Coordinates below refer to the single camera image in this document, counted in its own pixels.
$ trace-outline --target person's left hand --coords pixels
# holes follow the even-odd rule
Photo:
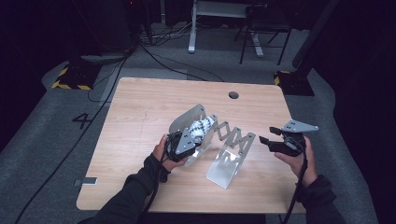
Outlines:
[[[160,143],[157,146],[155,146],[154,151],[152,152],[152,154],[154,155],[155,159],[157,159],[157,161],[161,160],[161,156],[163,155],[163,151],[165,149],[165,143],[166,143],[167,139],[168,139],[168,135],[164,134],[163,137],[161,138]],[[168,160],[168,157],[165,153],[165,155],[163,157],[163,160],[164,160],[163,167],[167,171],[171,172],[174,168],[176,168],[178,166],[183,166],[186,163],[187,159],[188,158],[186,157],[179,162],[174,162],[174,161]]]

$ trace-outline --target person's right hand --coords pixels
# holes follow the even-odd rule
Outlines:
[[[308,187],[312,182],[314,182],[318,178],[318,174],[315,168],[315,156],[314,156],[314,150],[311,145],[311,140],[309,140],[309,138],[305,136],[304,139],[306,144],[305,153],[306,153],[306,159],[308,160],[308,168],[306,169],[304,174],[303,185],[304,187]],[[296,157],[291,157],[280,152],[276,152],[274,155],[278,159],[290,165],[291,170],[294,172],[295,175],[297,175],[297,177],[300,175],[301,168],[304,162],[303,153]]]

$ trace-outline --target gray carpet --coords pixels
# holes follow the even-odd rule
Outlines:
[[[223,79],[226,82],[272,85],[275,71],[295,70],[291,61],[308,35],[307,31],[293,31],[282,64],[277,66],[280,49],[264,49],[264,57],[258,58],[254,49],[249,48],[243,64],[239,64],[243,40],[241,36],[233,41],[236,32],[225,28],[200,31],[194,54],[188,53],[187,35],[147,49],[177,61],[156,57],[167,67],[194,76],[187,76],[187,79],[199,77],[208,81]],[[276,38],[277,44],[282,43],[283,37]],[[262,41],[265,39],[268,36],[261,36]],[[72,120],[83,113],[93,119],[104,99],[104,92],[108,93],[107,85],[113,83],[120,66],[116,69],[115,64],[104,66],[93,91],[52,89],[50,86],[65,63],[44,75],[43,85],[47,87],[47,93],[0,154],[0,223],[15,222],[22,208],[69,152],[59,170],[27,207],[20,223],[78,223],[95,214],[94,211],[77,209],[79,188],[73,184],[75,179],[84,177],[88,169],[108,106],[103,107],[75,147],[83,130],[81,123]],[[141,48],[133,53],[121,71],[123,76],[132,76],[134,71],[144,69],[161,74],[158,78],[186,79],[185,75],[169,72]],[[104,79],[110,74],[112,79]],[[308,79],[316,96],[285,96],[291,115],[299,121],[319,126],[319,132],[307,135],[316,151],[318,171],[333,182],[333,190],[338,196],[335,203],[346,222],[377,223],[368,187],[332,117],[334,93],[315,71]],[[279,223],[277,216],[268,215],[267,223]],[[305,223],[304,215],[292,215],[290,223]]]

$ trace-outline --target black sleeve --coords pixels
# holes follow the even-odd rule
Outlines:
[[[307,224],[344,224],[346,223],[333,201],[332,183],[323,175],[307,188],[300,191],[297,201],[306,209]]]
[[[90,224],[136,223],[147,196],[154,191],[160,167],[161,164],[152,154],[148,156],[144,167],[126,178],[122,190],[103,206]]]

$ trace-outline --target wooden table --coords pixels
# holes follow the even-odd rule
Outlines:
[[[230,98],[230,91],[239,98]],[[297,177],[259,141],[259,135],[282,141],[269,127],[280,128],[290,120],[279,87],[132,77],[122,78],[116,89],[86,174],[97,177],[97,183],[82,186],[77,207],[99,210],[122,188],[126,176],[143,166],[171,123],[198,104],[207,115],[217,115],[219,123],[228,121],[243,136],[249,132],[257,136],[227,189],[205,176],[224,144],[215,134],[212,148],[191,166],[176,168],[168,182],[160,184],[150,211],[286,213]],[[304,208],[297,203],[293,211],[303,213]]]

